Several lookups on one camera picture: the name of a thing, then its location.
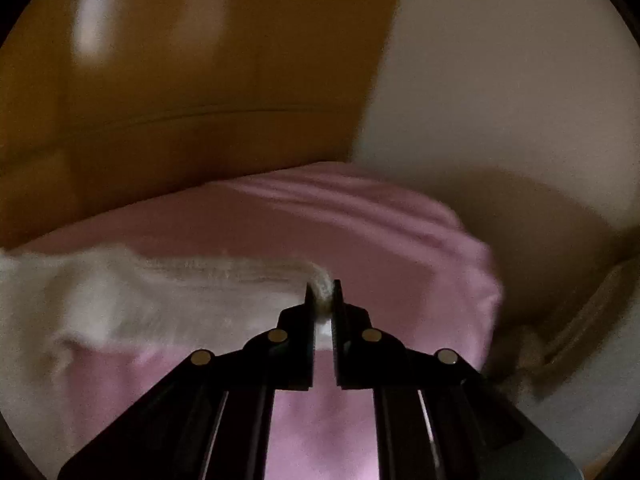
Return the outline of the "white knitted sweater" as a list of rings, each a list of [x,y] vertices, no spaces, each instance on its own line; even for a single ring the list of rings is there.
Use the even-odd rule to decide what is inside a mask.
[[[63,344],[91,349],[201,346],[227,352],[278,313],[311,299],[329,316],[327,270],[297,260],[145,258],[124,246],[67,255],[1,256],[1,404],[45,401],[67,361]]]

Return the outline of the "pink bed sheet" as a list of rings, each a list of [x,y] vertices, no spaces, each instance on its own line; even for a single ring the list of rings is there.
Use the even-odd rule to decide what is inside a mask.
[[[502,296],[489,248],[449,208],[338,162],[146,200],[8,254],[67,255],[104,246],[154,259],[310,262],[327,270],[332,284],[340,281],[345,298],[382,330],[423,352],[454,349],[475,367],[486,360]],[[1,404],[2,415],[29,458],[54,478],[70,456],[199,348],[205,347],[96,350],[66,342],[59,355],[67,363],[52,375],[47,400],[24,410]]]

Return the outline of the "brown wooden wardrobe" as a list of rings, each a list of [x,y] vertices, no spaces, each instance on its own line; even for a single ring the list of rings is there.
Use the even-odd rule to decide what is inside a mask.
[[[32,0],[1,48],[1,244],[346,160],[398,0]]]

